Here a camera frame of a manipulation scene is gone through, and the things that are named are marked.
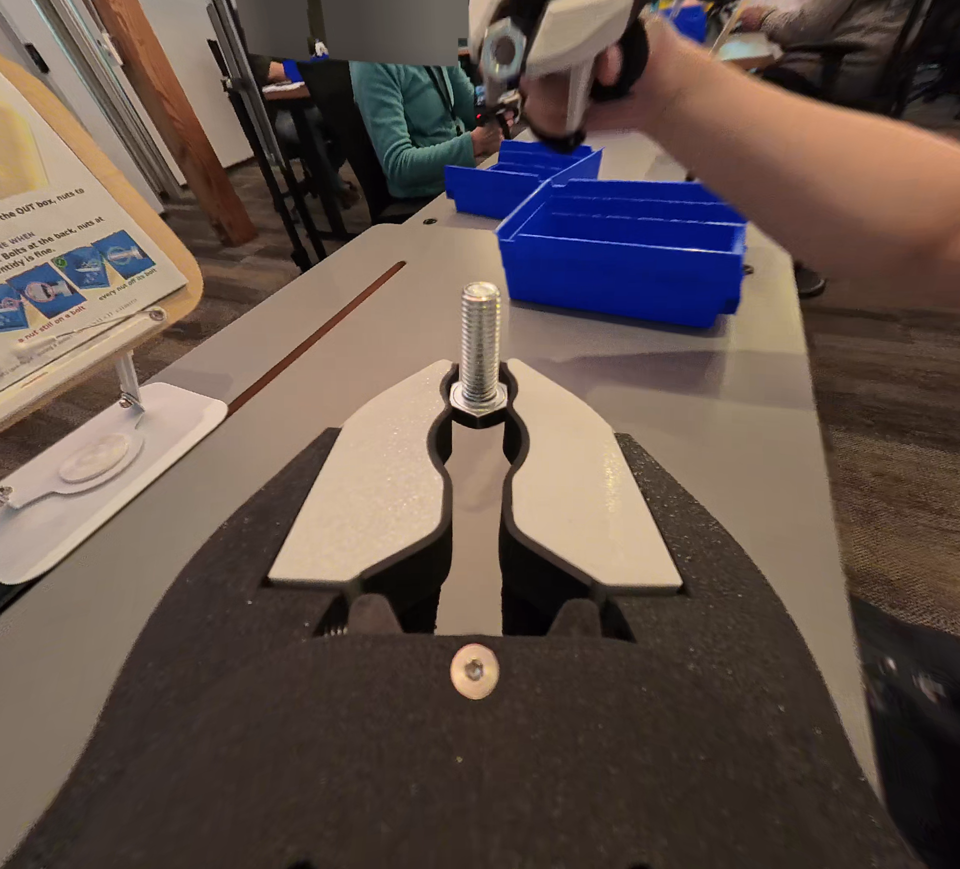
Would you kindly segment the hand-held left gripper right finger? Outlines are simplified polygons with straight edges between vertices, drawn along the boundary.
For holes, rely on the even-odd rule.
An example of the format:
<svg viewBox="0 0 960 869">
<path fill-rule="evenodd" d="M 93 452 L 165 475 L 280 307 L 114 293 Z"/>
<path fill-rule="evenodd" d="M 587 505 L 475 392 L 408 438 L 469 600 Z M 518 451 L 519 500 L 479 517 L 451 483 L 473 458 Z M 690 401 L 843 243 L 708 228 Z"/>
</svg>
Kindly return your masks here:
<svg viewBox="0 0 960 869">
<path fill-rule="evenodd" d="M 521 359 L 504 370 L 518 449 L 501 521 L 514 547 L 597 596 L 676 595 L 677 564 L 606 419 Z"/>
</svg>

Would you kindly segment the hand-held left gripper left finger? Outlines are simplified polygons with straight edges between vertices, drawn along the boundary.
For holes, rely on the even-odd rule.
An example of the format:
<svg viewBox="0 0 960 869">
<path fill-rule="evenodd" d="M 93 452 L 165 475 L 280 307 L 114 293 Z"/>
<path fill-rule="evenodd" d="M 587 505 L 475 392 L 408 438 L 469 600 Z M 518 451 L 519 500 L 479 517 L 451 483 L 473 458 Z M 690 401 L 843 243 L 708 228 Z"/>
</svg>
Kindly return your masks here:
<svg viewBox="0 0 960 869">
<path fill-rule="evenodd" d="M 349 416 L 268 572 L 270 583 L 360 589 L 441 530 L 449 481 L 429 446 L 448 414 L 449 359 Z"/>
</svg>

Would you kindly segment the steel hex nut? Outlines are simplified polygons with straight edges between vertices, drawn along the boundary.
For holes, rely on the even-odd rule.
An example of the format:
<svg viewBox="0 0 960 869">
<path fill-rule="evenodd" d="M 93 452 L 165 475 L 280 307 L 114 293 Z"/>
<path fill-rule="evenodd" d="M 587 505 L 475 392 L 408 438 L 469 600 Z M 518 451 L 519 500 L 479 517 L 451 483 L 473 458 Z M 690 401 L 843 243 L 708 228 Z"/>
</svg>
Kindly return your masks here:
<svg viewBox="0 0 960 869">
<path fill-rule="evenodd" d="M 514 87 L 522 76 L 526 47 L 526 36 L 510 17 L 492 23 L 486 29 L 480 49 L 484 85 Z"/>
</svg>

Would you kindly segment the steel hex bolt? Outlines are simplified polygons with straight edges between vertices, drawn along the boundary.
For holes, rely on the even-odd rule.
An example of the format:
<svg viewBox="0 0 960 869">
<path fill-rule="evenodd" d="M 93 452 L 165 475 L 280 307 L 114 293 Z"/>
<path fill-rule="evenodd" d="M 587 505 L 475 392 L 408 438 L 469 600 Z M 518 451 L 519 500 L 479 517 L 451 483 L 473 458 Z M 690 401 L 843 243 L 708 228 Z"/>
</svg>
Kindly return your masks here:
<svg viewBox="0 0 960 869">
<path fill-rule="evenodd" d="M 500 290 L 491 282 L 471 282 L 462 289 L 460 361 L 449 389 L 453 418 L 462 426 L 483 430 L 505 418 L 509 389 L 500 344 Z"/>
</svg>

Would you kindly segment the blue plastic bin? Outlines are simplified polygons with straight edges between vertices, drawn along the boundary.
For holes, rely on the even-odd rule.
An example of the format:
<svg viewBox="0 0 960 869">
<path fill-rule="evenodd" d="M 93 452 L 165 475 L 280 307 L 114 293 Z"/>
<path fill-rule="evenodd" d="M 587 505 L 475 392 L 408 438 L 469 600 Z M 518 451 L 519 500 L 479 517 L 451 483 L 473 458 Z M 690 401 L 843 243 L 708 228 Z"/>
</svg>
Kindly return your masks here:
<svg viewBox="0 0 960 869">
<path fill-rule="evenodd" d="M 697 181 L 570 179 L 496 236 L 514 301 L 706 330 L 738 311 L 747 224 Z"/>
<path fill-rule="evenodd" d="M 595 181 L 602 159 L 601 147 L 581 145 L 564 154 L 540 142 L 508 140 L 490 167 L 444 167 L 445 192 L 459 214 L 502 221 L 544 185 Z"/>
</svg>

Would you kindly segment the person's right forearm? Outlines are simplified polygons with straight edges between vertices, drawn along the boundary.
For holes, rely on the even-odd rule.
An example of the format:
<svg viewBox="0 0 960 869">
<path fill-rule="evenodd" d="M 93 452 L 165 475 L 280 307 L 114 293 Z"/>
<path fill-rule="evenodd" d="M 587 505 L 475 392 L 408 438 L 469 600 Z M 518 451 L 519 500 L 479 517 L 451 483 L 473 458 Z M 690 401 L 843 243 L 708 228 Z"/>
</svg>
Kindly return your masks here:
<svg viewBox="0 0 960 869">
<path fill-rule="evenodd" d="M 880 303 L 958 310 L 958 142 L 681 47 L 661 145 L 785 250 Z"/>
</svg>

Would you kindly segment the person's right hand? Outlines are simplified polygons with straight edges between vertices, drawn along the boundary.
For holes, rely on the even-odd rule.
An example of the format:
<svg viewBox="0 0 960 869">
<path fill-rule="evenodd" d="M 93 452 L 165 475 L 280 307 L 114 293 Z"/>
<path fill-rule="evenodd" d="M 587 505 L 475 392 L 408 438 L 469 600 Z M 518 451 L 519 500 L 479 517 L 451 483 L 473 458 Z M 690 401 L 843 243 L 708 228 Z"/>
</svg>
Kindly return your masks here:
<svg viewBox="0 0 960 869">
<path fill-rule="evenodd" d="M 654 16 L 643 16 L 647 60 L 641 74 L 616 98 L 596 100 L 589 96 L 580 128 L 586 134 L 600 131 L 638 131 L 652 134 L 657 118 L 674 101 L 692 75 L 710 60 L 674 26 Z M 559 138 L 568 132 L 568 109 L 572 72 L 537 78 L 525 76 L 519 91 L 528 124 L 538 136 Z"/>
</svg>

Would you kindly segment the white stand base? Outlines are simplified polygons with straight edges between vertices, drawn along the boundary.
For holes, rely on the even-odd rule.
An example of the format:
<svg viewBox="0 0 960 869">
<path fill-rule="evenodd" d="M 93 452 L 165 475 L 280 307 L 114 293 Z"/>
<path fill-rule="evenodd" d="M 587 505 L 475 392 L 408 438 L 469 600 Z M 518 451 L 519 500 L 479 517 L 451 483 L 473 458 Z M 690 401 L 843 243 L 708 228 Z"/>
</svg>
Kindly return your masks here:
<svg viewBox="0 0 960 869">
<path fill-rule="evenodd" d="M 2 605 L 48 574 L 226 419 L 222 400 L 116 362 L 118 401 L 2 479 Z"/>
</svg>

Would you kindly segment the black office chair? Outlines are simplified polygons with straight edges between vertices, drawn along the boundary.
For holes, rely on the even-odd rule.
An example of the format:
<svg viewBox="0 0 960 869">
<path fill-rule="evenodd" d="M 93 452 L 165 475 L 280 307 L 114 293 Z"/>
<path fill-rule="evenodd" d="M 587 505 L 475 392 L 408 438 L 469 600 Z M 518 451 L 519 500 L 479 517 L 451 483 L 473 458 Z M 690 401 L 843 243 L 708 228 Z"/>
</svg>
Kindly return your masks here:
<svg viewBox="0 0 960 869">
<path fill-rule="evenodd" d="M 400 199 L 390 193 L 378 155 L 354 100 L 349 63 L 326 58 L 299 61 L 296 67 L 357 177 L 366 200 L 370 223 L 401 224 L 426 207 L 433 200 L 430 196 Z"/>
</svg>

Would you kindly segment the black metal stand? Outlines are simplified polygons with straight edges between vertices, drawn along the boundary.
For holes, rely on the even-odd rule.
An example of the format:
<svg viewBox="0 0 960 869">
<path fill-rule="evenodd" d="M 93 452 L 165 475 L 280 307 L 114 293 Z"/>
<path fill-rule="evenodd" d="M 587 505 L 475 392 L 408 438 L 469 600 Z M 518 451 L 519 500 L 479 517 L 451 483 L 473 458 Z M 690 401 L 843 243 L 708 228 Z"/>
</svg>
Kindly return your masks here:
<svg viewBox="0 0 960 869">
<path fill-rule="evenodd" d="M 264 178 L 275 211 L 291 243 L 295 267 L 305 273 L 328 255 L 326 243 L 351 236 L 342 218 L 336 185 L 326 169 L 306 118 L 308 94 L 278 92 L 294 126 L 294 154 L 287 152 L 258 84 L 234 0 L 205 0 L 214 39 L 208 41 L 221 71 L 222 89 L 241 125 Z"/>
</svg>

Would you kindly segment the white page holder bar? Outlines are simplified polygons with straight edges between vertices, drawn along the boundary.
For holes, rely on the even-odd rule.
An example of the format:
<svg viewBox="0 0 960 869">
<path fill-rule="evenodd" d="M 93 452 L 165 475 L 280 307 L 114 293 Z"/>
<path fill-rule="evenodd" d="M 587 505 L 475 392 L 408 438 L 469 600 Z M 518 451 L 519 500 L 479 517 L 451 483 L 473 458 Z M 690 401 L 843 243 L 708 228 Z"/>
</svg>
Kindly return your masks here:
<svg viewBox="0 0 960 869">
<path fill-rule="evenodd" d="M 2 348 L 2 383 L 18 382 L 38 368 L 78 351 L 110 351 L 142 335 L 154 335 L 169 322 L 168 312 L 155 305 L 112 322 L 95 323 L 71 331 L 35 335 Z"/>
</svg>

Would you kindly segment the person's dark trousers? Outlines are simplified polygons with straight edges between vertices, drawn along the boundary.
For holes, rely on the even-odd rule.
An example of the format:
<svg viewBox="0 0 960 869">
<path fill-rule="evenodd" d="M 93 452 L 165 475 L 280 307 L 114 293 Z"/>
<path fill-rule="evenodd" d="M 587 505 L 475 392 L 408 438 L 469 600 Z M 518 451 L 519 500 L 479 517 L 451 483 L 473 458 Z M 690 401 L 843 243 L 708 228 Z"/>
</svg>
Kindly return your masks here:
<svg viewBox="0 0 960 869">
<path fill-rule="evenodd" d="M 928 867 L 959 866 L 959 640 L 852 597 L 886 806 Z"/>
</svg>

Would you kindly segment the printed instruction sheet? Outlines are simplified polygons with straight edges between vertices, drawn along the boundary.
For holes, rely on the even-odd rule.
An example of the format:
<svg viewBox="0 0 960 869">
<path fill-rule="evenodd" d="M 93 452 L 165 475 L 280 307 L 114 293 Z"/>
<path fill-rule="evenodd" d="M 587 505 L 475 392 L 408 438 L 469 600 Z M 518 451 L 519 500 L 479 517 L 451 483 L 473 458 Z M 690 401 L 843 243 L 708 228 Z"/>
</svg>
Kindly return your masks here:
<svg viewBox="0 0 960 869">
<path fill-rule="evenodd" d="M 113 322 L 186 276 L 12 82 L 1 94 L 1 357 L 36 335 Z"/>
</svg>

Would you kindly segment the brown wooden post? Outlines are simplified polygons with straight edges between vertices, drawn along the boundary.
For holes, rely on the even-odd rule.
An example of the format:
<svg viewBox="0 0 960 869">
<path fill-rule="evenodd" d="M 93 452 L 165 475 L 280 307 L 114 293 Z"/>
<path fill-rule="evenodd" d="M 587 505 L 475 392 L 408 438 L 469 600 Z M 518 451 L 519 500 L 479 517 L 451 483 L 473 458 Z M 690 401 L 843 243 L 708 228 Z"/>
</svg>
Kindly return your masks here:
<svg viewBox="0 0 960 869">
<path fill-rule="evenodd" d="M 91 0 L 126 77 L 224 246 L 258 231 L 196 116 L 139 0 Z"/>
</svg>

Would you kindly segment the grey metal door frame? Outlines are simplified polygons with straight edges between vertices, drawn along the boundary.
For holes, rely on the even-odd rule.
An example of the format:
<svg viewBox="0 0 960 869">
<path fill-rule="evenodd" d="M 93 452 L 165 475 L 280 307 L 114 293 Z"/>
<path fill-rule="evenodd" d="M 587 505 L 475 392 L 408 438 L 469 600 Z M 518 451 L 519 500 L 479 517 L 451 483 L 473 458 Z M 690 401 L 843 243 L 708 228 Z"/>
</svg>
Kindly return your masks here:
<svg viewBox="0 0 960 869">
<path fill-rule="evenodd" d="M 160 214 L 185 182 L 91 0 L 1 0 L 2 56 L 43 83 Z"/>
</svg>

